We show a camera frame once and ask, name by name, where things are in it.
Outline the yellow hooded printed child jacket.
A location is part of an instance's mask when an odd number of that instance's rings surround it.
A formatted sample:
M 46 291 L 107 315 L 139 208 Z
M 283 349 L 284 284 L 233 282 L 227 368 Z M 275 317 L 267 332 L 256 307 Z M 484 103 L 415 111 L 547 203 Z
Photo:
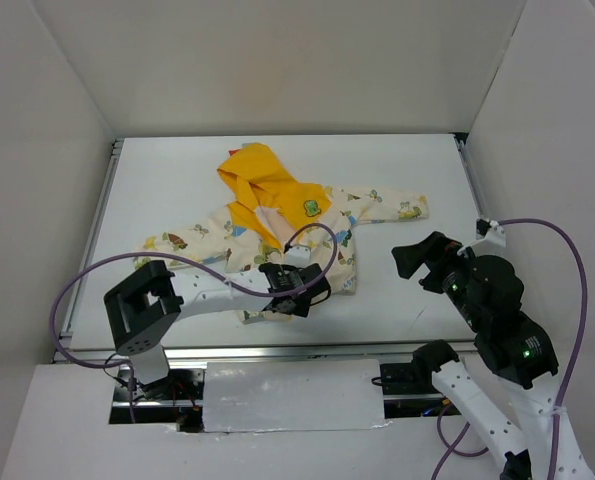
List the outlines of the yellow hooded printed child jacket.
M 260 143 L 231 151 L 218 175 L 233 202 L 205 220 L 148 237 L 137 249 L 136 266 L 162 252 L 172 269 L 182 268 L 178 259 L 186 257 L 205 265 L 222 261 L 227 272 L 247 271 L 284 262 L 291 243 L 309 248 L 311 260 L 327 269 L 333 294 L 352 295 L 358 283 L 354 227 L 429 215 L 420 194 L 300 182 Z

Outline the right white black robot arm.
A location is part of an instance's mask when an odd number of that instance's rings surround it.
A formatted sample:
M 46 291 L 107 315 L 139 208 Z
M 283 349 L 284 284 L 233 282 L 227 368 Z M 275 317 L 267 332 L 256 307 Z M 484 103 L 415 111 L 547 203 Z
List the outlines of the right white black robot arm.
M 444 294 L 475 334 L 484 365 L 506 391 L 510 420 L 476 384 L 445 341 L 412 354 L 412 379 L 440 392 L 493 455 L 503 479 L 593 479 L 563 406 L 564 373 L 547 332 L 522 310 L 523 282 L 506 259 L 479 255 L 440 232 L 393 248 L 401 278 L 420 268 L 421 287 Z

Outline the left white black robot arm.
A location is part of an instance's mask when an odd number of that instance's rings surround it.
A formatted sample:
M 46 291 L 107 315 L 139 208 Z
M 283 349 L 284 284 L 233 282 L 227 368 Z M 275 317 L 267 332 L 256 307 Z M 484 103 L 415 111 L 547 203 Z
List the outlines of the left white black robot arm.
M 116 353 L 130 361 L 143 395 L 159 399 L 175 384 L 162 339 L 176 321 L 226 311 L 306 317 L 312 305 L 331 294 L 317 264 L 265 263 L 217 278 L 175 274 L 156 260 L 109 290 L 104 305 Z

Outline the white foil covered panel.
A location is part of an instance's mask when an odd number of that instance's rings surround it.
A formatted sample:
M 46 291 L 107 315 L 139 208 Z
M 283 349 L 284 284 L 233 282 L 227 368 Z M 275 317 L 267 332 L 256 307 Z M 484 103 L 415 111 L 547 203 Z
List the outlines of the white foil covered panel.
M 203 392 L 209 433 L 371 430 L 388 425 L 376 360 L 212 362 Z

